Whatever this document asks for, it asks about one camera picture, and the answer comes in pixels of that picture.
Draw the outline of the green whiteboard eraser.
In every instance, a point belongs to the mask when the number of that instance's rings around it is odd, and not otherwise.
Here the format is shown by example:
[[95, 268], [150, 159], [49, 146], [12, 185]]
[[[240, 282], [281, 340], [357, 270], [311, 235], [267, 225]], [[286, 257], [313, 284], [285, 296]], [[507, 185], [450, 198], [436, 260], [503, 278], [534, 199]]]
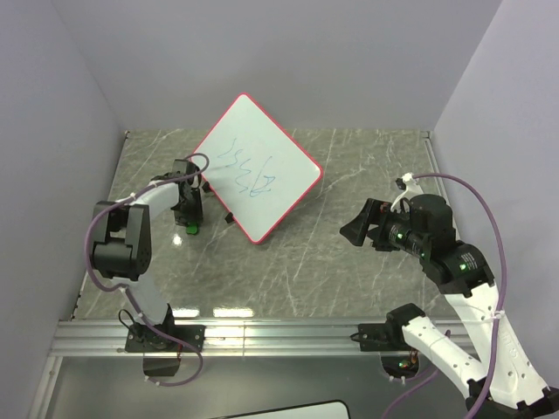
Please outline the green whiteboard eraser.
[[185, 226], [185, 231], [187, 235], [195, 236], [199, 232], [199, 224], [198, 223], [188, 223]]

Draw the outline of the red framed whiteboard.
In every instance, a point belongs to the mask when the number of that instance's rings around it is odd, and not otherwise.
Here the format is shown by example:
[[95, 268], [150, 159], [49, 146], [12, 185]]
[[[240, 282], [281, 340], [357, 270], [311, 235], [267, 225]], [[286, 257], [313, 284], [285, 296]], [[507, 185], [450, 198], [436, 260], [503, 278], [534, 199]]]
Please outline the red framed whiteboard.
[[250, 95], [241, 93], [193, 151], [233, 220], [261, 243], [323, 177], [320, 164]]

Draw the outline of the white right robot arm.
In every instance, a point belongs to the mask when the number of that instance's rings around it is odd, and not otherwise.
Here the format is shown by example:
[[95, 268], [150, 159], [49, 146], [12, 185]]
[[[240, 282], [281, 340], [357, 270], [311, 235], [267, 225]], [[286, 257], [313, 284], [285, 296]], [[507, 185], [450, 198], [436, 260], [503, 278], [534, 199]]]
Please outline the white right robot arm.
[[493, 273], [479, 249], [456, 238], [452, 209], [441, 196], [405, 200], [399, 211], [368, 199], [340, 229], [354, 246], [370, 239], [376, 251], [416, 257], [458, 314], [476, 351], [471, 356], [444, 336], [418, 306], [386, 316], [370, 340], [419, 351], [462, 393], [471, 418], [537, 418], [557, 412], [558, 390], [536, 372], [503, 310]]

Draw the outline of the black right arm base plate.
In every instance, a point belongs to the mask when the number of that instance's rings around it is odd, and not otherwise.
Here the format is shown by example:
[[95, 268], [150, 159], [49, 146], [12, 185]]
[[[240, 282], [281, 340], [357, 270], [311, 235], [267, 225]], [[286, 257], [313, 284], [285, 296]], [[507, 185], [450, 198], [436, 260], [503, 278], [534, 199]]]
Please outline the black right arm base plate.
[[359, 345], [361, 352], [412, 351], [414, 347], [404, 341], [403, 332], [381, 323], [362, 323], [349, 338]]

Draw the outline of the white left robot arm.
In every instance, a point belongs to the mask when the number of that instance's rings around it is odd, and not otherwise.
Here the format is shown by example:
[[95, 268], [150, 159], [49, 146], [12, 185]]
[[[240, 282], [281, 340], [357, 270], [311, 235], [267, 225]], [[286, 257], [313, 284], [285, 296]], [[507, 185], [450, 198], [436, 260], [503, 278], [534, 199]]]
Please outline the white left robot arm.
[[121, 291], [135, 311], [134, 329], [157, 351], [174, 346], [178, 332], [169, 303], [148, 275], [151, 222], [165, 211], [175, 224], [197, 234], [203, 221], [200, 185], [152, 181], [119, 201], [99, 201], [85, 240], [87, 272], [104, 292]]

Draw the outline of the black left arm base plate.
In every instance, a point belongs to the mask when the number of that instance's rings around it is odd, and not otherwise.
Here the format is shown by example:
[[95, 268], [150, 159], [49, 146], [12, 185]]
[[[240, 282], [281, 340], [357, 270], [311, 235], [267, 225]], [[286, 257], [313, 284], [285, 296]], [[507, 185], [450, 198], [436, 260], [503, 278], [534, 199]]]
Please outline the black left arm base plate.
[[194, 347], [198, 352], [202, 351], [204, 344], [205, 326], [187, 325], [174, 326], [170, 335], [175, 339], [163, 338], [154, 333], [143, 324], [135, 324], [128, 330], [125, 344], [126, 353], [170, 353], [183, 352], [192, 353]]

